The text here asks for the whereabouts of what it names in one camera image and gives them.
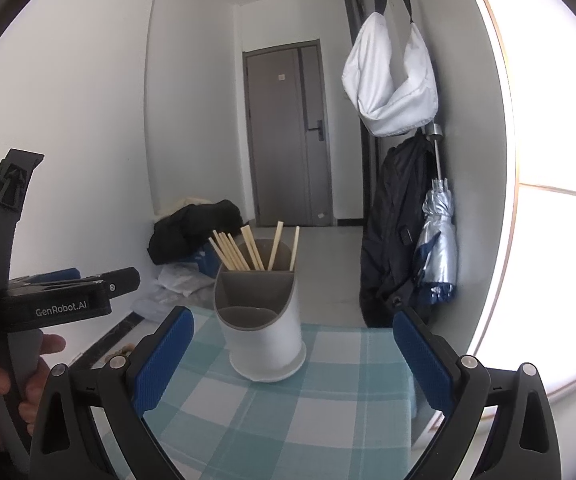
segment black baseboard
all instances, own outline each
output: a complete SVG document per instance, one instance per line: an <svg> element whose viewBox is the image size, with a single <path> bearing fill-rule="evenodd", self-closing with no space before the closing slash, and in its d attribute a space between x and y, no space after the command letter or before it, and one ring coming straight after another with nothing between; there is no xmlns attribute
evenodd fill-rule
<svg viewBox="0 0 576 480"><path fill-rule="evenodd" d="M102 338L86 350L70 367L72 370L90 370L108 351L143 321L139 314L131 312L112 327Z"/></svg>
<svg viewBox="0 0 576 480"><path fill-rule="evenodd" d="M337 219L337 226L338 227L363 227L364 226L364 219L363 218L338 218Z"/></svg>

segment tiled floor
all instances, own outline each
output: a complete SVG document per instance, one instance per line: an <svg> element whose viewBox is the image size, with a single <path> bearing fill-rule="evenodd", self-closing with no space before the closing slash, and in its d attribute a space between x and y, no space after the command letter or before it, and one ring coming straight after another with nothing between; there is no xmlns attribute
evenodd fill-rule
<svg viewBox="0 0 576 480"><path fill-rule="evenodd" d="M273 238L274 229L255 228L254 233L255 238ZM290 247L293 237L294 228L285 228L282 240ZM361 244L361 227L301 228L296 273L303 323L365 326L358 299ZM142 321L108 353L137 344L157 327L157 323ZM101 359L95 367L103 365Z"/></svg>

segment umbrella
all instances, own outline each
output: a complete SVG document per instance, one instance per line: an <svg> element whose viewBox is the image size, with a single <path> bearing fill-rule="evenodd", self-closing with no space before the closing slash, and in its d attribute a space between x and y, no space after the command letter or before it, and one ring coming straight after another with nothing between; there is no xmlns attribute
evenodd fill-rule
<svg viewBox="0 0 576 480"><path fill-rule="evenodd" d="M437 178L426 195L423 210L426 222L415 249L413 277L418 306L450 301L457 281L457 240L452 224L454 203L448 180L442 177L437 139L442 135L438 124L428 124L426 133L434 140Z"/></svg>

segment checkered tablecloth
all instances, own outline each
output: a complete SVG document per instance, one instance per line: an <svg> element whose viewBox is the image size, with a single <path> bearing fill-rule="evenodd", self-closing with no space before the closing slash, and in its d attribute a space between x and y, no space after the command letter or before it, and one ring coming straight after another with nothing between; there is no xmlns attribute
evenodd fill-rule
<svg viewBox="0 0 576 480"><path fill-rule="evenodd" d="M214 313L195 334L158 407L145 414L186 480L398 480L408 472L412 377L391 330L303 325L292 377L239 376ZM132 478L100 424L120 478Z"/></svg>

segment black bag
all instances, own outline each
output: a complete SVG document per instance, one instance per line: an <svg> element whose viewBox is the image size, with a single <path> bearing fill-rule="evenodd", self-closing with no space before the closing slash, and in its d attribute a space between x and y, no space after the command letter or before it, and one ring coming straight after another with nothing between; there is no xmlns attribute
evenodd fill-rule
<svg viewBox="0 0 576 480"><path fill-rule="evenodd" d="M433 147L420 130L388 150L362 241L359 303L366 326L390 327L395 308L416 307L412 261L433 178ZM418 314L427 320L427 312Z"/></svg>
<svg viewBox="0 0 576 480"><path fill-rule="evenodd" d="M148 254L155 265L178 262L201 248L213 230L235 235L243 225L239 208L230 200L187 205L155 224Z"/></svg>

